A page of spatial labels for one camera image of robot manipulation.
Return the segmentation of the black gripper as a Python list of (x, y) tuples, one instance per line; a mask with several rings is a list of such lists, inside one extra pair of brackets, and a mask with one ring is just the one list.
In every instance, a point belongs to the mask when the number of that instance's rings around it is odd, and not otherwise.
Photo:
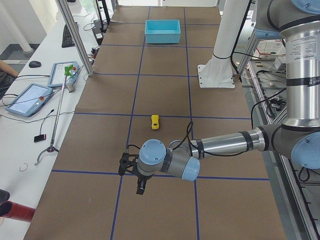
[[(121, 159), (119, 160), (119, 168), (118, 168), (118, 174), (120, 176), (124, 176), (126, 172), (138, 175), (137, 170), (137, 161), (138, 161), (139, 155), (138, 154), (130, 154), (127, 151), (125, 151)], [(143, 195), (146, 189), (147, 180), (138, 178), (137, 180), (137, 189), (136, 194), (137, 195)]]

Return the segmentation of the person forearm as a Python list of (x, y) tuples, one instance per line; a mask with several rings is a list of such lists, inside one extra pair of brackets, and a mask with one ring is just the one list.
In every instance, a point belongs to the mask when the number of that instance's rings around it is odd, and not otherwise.
[(19, 73), (14, 68), (5, 63), (3, 60), (0, 60), (0, 70), (14, 78), (17, 78), (19, 75)]

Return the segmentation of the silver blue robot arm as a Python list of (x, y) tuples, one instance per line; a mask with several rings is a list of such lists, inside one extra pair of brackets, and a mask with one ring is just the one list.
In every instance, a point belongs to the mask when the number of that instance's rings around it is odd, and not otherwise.
[(258, 39), (285, 40), (285, 119), (233, 134), (195, 140), (185, 137), (169, 147), (150, 139), (138, 154), (125, 151), (118, 173), (137, 176), (138, 194), (144, 193), (155, 172), (196, 180), (200, 161), (207, 156), (274, 151), (304, 168), (320, 167), (320, 3), (259, 0), (254, 32)]

